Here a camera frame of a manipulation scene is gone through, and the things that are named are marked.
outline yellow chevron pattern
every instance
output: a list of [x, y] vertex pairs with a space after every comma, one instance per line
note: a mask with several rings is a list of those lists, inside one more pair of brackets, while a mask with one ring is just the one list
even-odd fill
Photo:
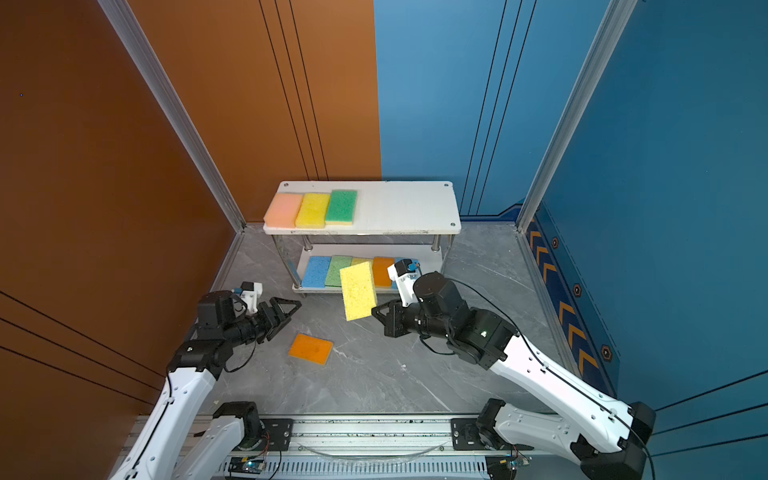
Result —
[[545, 247], [536, 247], [536, 265], [541, 265], [541, 254], [549, 253]]
[[571, 346], [571, 349], [574, 348], [574, 333], [576, 335], [579, 335], [583, 339], [587, 339], [587, 336], [584, 335], [584, 332], [582, 332], [580, 329], [576, 328], [573, 324], [568, 326], [568, 345]]
[[563, 324], [563, 312], [564, 311], [571, 312], [574, 315], [576, 315], [576, 312], [574, 311], [574, 309], [570, 305], [568, 305], [567, 303], [564, 303], [564, 302], [560, 302], [560, 324], [561, 325]]
[[544, 262], [544, 283], [547, 283], [547, 270], [552, 270], [553, 272], [558, 271], [558, 269], [554, 268], [554, 265], [551, 263]]
[[599, 369], [598, 361], [593, 359], [589, 353], [586, 353], [584, 350], [579, 349], [578, 351], [578, 371], [584, 374], [584, 361], [587, 360], [589, 363], [594, 365], [596, 369]]
[[541, 232], [531, 232], [531, 250], [533, 250], [533, 237], [541, 237]]
[[[541, 232], [532, 231], [531, 232], [531, 239], [530, 239], [531, 240], [531, 242], [530, 242], [531, 252], [532, 253], [534, 251], [536, 252], [536, 264], [540, 266], [541, 265], [541, 254], [542, 253], [546, 253], [548, 255], [551, 255], [551, 253], [549, 252], [549, 249], [547, 247], [536, 247], [534, 249], [534, 244], [533, 243], [534, 243], [534, 239], [536, 237], [539, 237], [539, 238], [543, 239], [543, 236], [541, 235]], [[552, 272], [557, 272], [558, 271], [558, 269], [557, 269], [557, 267], [555, 265], [553, 265], [551, 263], [547, 263], [545, 261], [544, 262], [544, 270], [543, 270], [543, 272], [541, 274], [543, 279], [544, 279], [544, 283], [545, 284], [547, 283], [547, 272], [549, 270], [552, 271]], [[576, 314], [576, 310], [574, 309], [574, 307], [572, 307], [572, 306], [568, 305], [567, 303], [561, 301], [560, 302], [560, 312], [558, 314], [558, 318], [560, 320], [560, 324], [561, 325], [564, 325], [563, 315], [564, 315], [565, 312], [569, 312], [569, 313], [571, 313], [573, 315], [577, 315]], [[578, 335], [578, 336], [580, 336], [584, 340], [587, 339], [587, 335], [584, 333], [584, 330], [578, 328], [574, 324], [569, 323], [568, 324], [568, 345], [571, 347], [571, 350], [574, 350], [574, 335]], [[577, 347], [577, 349], [578, 349], [578, 369], [579, 369], [579, 372], [581, 372], [582, 375], [584, 375], [584, 363], [585, 362], [589, 362], [590, 364], [592, 364], [592, 366], [594, 368], [596, 368], [598, 370], [600, 369], [600, 366], [598, 365], [598, 361], [592, 355], [590, 355], [589, 353], [585, 352], [581, 348]]]

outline blue wall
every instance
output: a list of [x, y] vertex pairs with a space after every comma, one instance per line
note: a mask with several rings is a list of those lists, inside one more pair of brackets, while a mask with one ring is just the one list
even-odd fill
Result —
[[376, 0], [382, 176], [451, 180], [462, 214], [519, 202], [607, 4]]
[[[768, 368], [767, 25], [766, 2], [638, 2], [545, 195], [618, 348], [626, 401], [660, 408]], [[766, 377], [664, 409], [657, 431], [766, 402]], [[766, 432], [763, 408], [649, 447]], [[663, 455], [658, 473], [765, 478], [766, 447]]]

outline blue sponge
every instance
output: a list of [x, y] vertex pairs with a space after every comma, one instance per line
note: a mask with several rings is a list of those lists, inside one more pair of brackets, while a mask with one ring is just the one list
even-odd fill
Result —
[[328, 268], [331, 266], [331, 257], [310, 257], [310, 262], [306, 265], [304, 279], [301, 286], [309, 288], [325, 288]]

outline shelf top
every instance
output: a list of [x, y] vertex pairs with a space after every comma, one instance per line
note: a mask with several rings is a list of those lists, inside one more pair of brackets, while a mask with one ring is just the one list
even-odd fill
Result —
[[357, 190], [352, 225], [275, 228], [269, 235], [456, 235], [462, 230], [453, 183], [447, 181], [283, 181], [278, 193], [329, 194]]

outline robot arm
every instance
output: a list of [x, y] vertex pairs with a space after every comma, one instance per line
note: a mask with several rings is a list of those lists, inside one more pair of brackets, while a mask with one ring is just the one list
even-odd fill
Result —
[[645, 443], [655, 422], [650, 407], [628, 405], [584, 383], [541, 353], [511, 322], [470, 308], [440, 273], [420, 276], [407, 259], [390, 269], [401, 299], [372, 309], [385, 336], [443, 338], [460, 359], [519, 384], [558, 413], [527, 412], [490, 399], [476, 422], [486, 448], [529, 445], [578, 463], [592, 480], [642, 477]]
[[[147, 424], [111, 480], [208, 480], [238, 445], [259, 448], [260, 442], [268, 441], [262, 436], [254, 402], [224, 403], [204, 437], [174, 467], [195, 415], [226, 369], [233, 347], [271, 340], [301, 307], [296, 300], [274, 297], [269, 304], [258, 303], [260, 283], [243, 282], [238, 290], [239, 295], [224, 290], [200, 299], [197, 338], [182, 343], [176, 351]], [[286, 313], [283, 305], [293, 308]]]

